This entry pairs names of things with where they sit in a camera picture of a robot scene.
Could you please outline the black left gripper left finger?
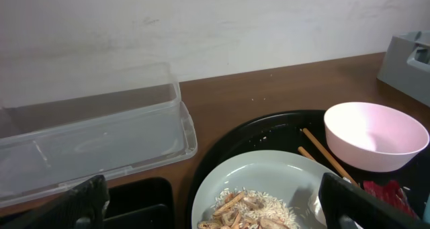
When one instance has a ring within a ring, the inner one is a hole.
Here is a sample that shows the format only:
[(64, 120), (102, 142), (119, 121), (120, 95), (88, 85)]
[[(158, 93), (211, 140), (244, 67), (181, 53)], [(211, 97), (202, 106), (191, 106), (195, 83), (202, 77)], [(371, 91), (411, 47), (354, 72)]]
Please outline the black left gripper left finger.
[(56, 199), (4, 224), (3, 229), (102, 229), (110, 195), (105, 177), (96, 175)]

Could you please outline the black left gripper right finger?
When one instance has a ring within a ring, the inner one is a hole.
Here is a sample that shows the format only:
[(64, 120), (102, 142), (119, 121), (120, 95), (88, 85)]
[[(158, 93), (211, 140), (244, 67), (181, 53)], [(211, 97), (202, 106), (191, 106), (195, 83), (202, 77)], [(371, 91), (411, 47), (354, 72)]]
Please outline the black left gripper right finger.
[(429, 224), (414, 219), (364, 190), (332, 173), (324, 173), (318, 192), (327, 228), (429, 229)]

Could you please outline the red snack wrapper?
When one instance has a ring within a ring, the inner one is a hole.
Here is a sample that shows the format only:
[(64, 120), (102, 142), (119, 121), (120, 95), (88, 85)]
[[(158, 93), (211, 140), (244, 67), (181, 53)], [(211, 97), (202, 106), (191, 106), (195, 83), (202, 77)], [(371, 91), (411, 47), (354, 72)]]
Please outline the red snack wrapper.
[(373, 181), (364, 181), (363, 189), (370, 195), (390, 204), (411, 217), (419, 219), (397, 181), (391, 180), (386, 185), (378, 185)]

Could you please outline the grey plate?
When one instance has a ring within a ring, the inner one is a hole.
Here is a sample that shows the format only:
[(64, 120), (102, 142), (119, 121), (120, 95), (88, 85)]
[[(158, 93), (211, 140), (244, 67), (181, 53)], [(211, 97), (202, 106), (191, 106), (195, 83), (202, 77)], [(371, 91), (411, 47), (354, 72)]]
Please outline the grey plate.
[(282, 200), (296, 214), (300, 228), (324, 228), (308, 201), (319, 190), (324, 173), (331, 170), (299, 154), (258, 150), (234, 156), (215, 167), (202, 181), (192, 200), (189, 228), (207, 220), (215, 197), (223, 189), (266, 192)]

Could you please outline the wooden chopstick long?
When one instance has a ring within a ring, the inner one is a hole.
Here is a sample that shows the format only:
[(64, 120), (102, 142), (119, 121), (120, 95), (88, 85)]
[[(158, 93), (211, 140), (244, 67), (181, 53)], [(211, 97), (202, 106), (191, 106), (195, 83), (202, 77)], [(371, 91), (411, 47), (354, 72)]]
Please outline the wooden chopstick long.
[(349, 179), (353, 185), (359, 187), (359, 184), (349, 175), (349, 173), (336, 161), (336, 159), (328, 152), (328, 150), (316, 139), (316, 137), (307, 128), (303, 128), (302, 131), (340, 175)]

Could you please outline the wooden chopstick short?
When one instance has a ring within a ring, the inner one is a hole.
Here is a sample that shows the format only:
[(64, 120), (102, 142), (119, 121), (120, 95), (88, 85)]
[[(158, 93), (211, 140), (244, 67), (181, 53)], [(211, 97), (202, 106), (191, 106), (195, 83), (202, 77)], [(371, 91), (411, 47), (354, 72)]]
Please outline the wooden chopstick short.
[(302, 155), (302, 156), (304, 156), (304, 157), (306, 157), (306, 158), (308, 158), (308, 159), (310, 159), (310, 160), (312, 160), (312, 161), (316, 161), (315, 160), (315, 158), (309, 153), (309, 152), (307, 152), (302, 146), (299, 146), (298, 147), (298, 152)]

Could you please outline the pink bowl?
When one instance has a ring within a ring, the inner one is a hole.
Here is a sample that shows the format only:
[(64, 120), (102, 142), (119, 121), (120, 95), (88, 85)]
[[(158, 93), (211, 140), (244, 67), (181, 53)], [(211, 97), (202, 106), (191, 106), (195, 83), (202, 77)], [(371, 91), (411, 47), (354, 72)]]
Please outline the pink bowl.
[(415, 118), (375, 103), (334, 105), (326, 110), (324, 123), (330, 151), (365, 171), (399, 170), (429, 145), (427, 129)]

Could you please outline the rice and food scraps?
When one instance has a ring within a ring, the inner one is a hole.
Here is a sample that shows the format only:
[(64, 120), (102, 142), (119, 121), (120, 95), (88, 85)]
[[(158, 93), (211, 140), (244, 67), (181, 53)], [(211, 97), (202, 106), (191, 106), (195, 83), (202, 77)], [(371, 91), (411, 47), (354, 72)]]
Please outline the rice and food scraps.
[(245, 188), (223, 189), (209, 207), (209, 214), (198, 220), (196, 226), (200, 229), (300, 228), (294, 210), (283, 200)]

